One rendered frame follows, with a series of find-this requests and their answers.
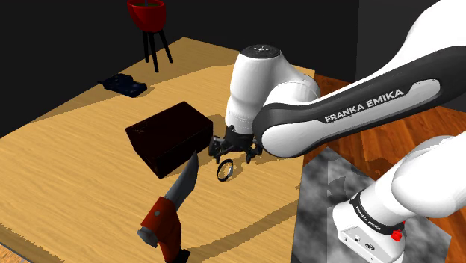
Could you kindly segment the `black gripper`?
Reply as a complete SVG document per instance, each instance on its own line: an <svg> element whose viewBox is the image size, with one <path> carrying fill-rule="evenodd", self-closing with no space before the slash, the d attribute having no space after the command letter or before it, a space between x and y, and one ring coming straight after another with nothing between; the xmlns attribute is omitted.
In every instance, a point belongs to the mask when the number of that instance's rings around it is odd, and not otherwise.
<svg viewBox="0 0 466 263"><path fill-rule="evenodd" d="M247 164L255 156L260 156L263 152L263 149L254 141L253 134L239 134L233 128L233 125L226 127L224 140L216 135L211 138L208 146L208 155L216 160L216 164L220 163L222 149L228 149L230 146L234 147L233 150L246 150Z"/></svg>

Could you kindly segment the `black wristwatch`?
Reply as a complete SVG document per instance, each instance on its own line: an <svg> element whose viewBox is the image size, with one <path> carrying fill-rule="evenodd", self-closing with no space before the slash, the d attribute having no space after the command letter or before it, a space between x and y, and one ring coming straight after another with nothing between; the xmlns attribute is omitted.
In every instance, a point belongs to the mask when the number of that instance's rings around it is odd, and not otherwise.
<svg viewBox="0 0 466 263"><path fill-rule="evenodd" d="M217 179L220 182L225 182L232 176L233 170L233 160L231 160L230 158L223 160L217 167Z"/></svg>

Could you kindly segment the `dark brown box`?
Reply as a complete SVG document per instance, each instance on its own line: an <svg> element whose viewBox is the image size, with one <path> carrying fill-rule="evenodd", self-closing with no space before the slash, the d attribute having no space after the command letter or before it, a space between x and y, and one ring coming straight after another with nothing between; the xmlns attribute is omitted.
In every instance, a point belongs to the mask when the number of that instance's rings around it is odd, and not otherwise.
<svg viewBox="0 0 466 263"><path fill-rule="evenodd" d="M134 151L162 179L209 146L214 123L180 102L125 129Z"/></svg>

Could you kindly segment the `grey patterned robot stand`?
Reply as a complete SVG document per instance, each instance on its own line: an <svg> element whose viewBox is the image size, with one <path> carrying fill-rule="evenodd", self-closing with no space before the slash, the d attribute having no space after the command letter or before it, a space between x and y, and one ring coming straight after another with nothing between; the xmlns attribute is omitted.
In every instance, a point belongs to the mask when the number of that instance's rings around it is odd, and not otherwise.
<svg viewBox="0 0 466 263"><path fill-rule="evenodd" d="M338 239L332 210L373 180L326 148L302 169L291 263L368 263ZM451 236L425 217L406 222L402 263L445 263Z"/></svg>

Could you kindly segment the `dark blue remote control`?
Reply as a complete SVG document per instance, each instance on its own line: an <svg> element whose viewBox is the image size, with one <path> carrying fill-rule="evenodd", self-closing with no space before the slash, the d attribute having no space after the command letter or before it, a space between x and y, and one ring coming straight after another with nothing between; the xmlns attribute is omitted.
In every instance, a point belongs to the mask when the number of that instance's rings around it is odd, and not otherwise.
<svg viewBox="0 0 466 263"><path fill-rule="evenodd" d="M102 84L106 90L111 90L131 98L138 97L147 90L145 83L135 81L130 75L122 73L113 75L104 81L98 81L98 83Z"/></svg>

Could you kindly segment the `red plant pot on stand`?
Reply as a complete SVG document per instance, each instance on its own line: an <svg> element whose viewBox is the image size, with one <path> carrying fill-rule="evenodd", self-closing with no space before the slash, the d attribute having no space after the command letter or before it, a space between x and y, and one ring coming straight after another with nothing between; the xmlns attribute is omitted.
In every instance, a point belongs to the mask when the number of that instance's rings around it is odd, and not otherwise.
<svg viewBox="0 0 466 263"><path fill-rule="evenodd" d="M127 0L127 7L132 21L143 34L145 62L149 62L149 49L151 49L154 69L156 72L159 72L155 49L155 34L160 36L169 62L173 62L169 44L164 33L167 19L166 5L161 0Z"/></svg>

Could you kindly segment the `red-handled knife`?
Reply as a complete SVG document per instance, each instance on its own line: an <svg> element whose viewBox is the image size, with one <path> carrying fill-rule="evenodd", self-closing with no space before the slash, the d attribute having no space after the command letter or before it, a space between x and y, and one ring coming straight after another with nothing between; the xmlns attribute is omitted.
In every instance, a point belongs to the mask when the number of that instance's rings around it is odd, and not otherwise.
<svg viewBox="0 0 466 263"><path fill-rule="evenodd" d="M187 263L189 258L190 251L181 248L181 223L177 211L193 191L198 169L199 159L194 151L172 187L157 199L137 231L145 243L161 248L166 263Z"/></svg>

